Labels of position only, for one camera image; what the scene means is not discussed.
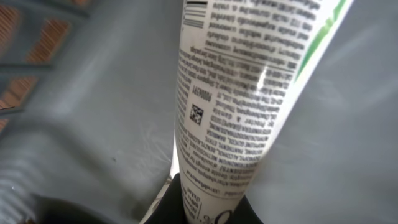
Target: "green line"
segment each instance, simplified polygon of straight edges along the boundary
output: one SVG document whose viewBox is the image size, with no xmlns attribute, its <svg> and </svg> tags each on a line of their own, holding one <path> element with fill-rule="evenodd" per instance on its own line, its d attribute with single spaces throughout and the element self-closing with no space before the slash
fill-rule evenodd
<svg viewBox="0 0 398 224">
<path fill-rule="evenodd" d="M 311 56 L 316 51 L 316 49 L 322 42 L 323 38 L 325 38 L 325 36 L 329 33 L 330 29 L 333 27 L 333 25 L 337 21 L 337 18 L 340 15 L 341 9 L 343 8 L 345 3 L 346 3 L 346 0 L 340 0 L 338 5 L 335 7 L 335 10 L 333 10 L 333 15 L 325 21 L 325 25 L 319 30 L 317 36 L 314 38 L 310 47 L 308 48 L 307 54 L 305 55 L 304 60 L 303 60 L 303 64 L 301 64 L 300 71 L 298 72 L 298 75 L 297 75 L 296 79 L 294 80 L 294 82 L 296 82 L 297 79 L 299 78 L 299 76 L 302 74 L 303 69 L 307 65 Z"/>
</svg>

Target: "tube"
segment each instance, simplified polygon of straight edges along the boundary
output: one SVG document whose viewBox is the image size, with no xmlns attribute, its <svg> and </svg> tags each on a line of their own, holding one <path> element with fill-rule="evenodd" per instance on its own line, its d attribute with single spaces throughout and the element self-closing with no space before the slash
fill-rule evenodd
<svg viewBox="0 0 398 224">
<path fill-rule="evenodd" d="M 191 224 L 224 224 L 352 0 L 185 1 L 175 140 Z"/>
</svg>

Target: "barcode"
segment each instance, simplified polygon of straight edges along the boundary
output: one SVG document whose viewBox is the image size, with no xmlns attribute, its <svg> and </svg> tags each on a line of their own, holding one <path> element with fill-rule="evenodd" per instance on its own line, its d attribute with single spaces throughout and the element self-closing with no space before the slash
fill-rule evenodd
<svg viewBox="0 0 398 224">
<path fill-rule="evenodd" d="M 206 8 L 207 1 L 187 1 L 183 24 L 202 29 L 205 24 Z"/>
</svg>

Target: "qr code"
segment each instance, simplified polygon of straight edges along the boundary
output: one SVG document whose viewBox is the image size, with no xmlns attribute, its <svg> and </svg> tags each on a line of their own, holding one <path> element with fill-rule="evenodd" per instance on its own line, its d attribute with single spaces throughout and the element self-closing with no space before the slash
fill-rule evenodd
<svg viewBox="0 0 398 224">
<path fill-rule="evenodd" d="M 203 117 L 203 110 L 195 105 L 192 105 L 191 115 L 190 115 L 191 120 L 200 126 L 202 117 Z"/>
</svg>

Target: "white plastic tube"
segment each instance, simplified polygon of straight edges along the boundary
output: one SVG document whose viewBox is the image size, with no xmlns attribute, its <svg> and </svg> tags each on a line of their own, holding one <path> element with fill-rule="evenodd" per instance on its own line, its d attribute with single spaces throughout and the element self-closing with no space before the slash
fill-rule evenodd
<svg viewBox="0 0 398 224">
<path fill-rule="evenodd" d="M 185 1 L 175 139 L 191 224 L 231 216 L 351 3 Z"/>
</svg>

